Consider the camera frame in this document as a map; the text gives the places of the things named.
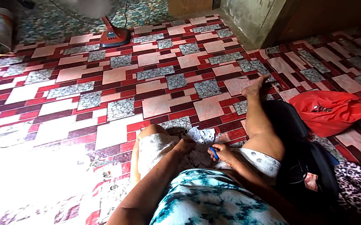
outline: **wall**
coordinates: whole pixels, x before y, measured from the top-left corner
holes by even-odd
[[[286,0],[222,0],[222,10],[258,48],[262,46]]]
[[[361,0],[302,0],[284,25],[278,43],[361,26]]]

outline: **white shorts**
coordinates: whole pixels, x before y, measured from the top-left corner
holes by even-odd
[[[140,178],[146,174],[161,160],[161,158],[171,151],[179,138],[165,134],[153,134],[144,137],[139,141],[139,161],[138,171]],[[254,172],[263,178],[269,185],[274,185],[276,176],[280,168],[280,162],[276,159],[246,148],[230,148],[239,158],[245,162]],[[187,157],[179,165],[180,171],[194,168]],[[224,162],[218,162],[210,169],[232,169]]]

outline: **black bag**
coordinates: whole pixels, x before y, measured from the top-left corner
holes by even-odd
[[[265,101],[262,106],[286,149],[274,188],[303,214],[336,205],[339,188],[326,150],[307,140],[307,127],[296,109],[278,100]],[[318,191],[305,187],[307,172],[318,175]]]

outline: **teal and white shirt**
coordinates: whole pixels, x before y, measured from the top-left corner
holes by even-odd
[[[283,217],[221,171],[189,169],[169,185],[150,225],[287,224]]]

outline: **scissors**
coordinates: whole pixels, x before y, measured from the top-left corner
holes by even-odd
[[[204,141],[204,144],[208,145],[208,143],[206,142],[206,140],[204,140],[204,138],[201,134],[200,134],[200,137]],[[215,149],[213,147],[209,147],[209,150],[211,150],[214,153],[215,159],[219,161],[219,157],[218,157],[218,154],[216,153]]]

